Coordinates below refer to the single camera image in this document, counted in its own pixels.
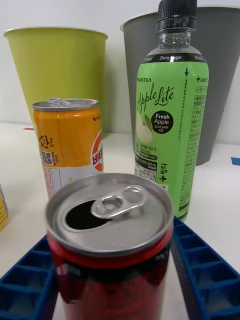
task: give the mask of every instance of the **red can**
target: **red can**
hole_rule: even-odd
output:
[[[160,320],[173,206],[156,183],[101,173],[58,191],[48,242],[67,320]]]

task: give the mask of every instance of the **can top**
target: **can top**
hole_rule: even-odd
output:
[[[99,106],[98,100],[94,99],[60,99],[50,98],[46,101],[36,102],[32,105],[34,110],[38,111],[66,111],[83,110]]]
[[[87,256],[125,256],[157,243],[173,223],[173,205],[156,183],[133,174],[81,178],[48,202],[48,233]]]

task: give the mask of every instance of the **table surface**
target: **table surface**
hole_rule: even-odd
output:
[[[44,210],[48,201],[34,131],[27,125],[0,123],[0,184],[9,221],[0,230],[0,277],[46,233]],[[134,173],[132,137],[106,134],[105,172]],[[191,203],[185,223],[240,273],[240,146],[216,144],[211,160],[196,167]],[[186,320],[178,276],[170,259],[162,319]],[[61,298],[54,320],[64,320]]]

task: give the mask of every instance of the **pull tab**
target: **pull tab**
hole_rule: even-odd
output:
[[[60,98],[50,98],[47,102],[55,107],[72,107],[75,104]]]
[[[148,192],[140,185],[129,185],[97,199],[91,206],[91,213],[101,219],[122,216],[132,209],[143,206]]]

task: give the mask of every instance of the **black bottle cap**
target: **black bottle cap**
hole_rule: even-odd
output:
[[[161,0],[156,32],[196,27],[197,0]]]

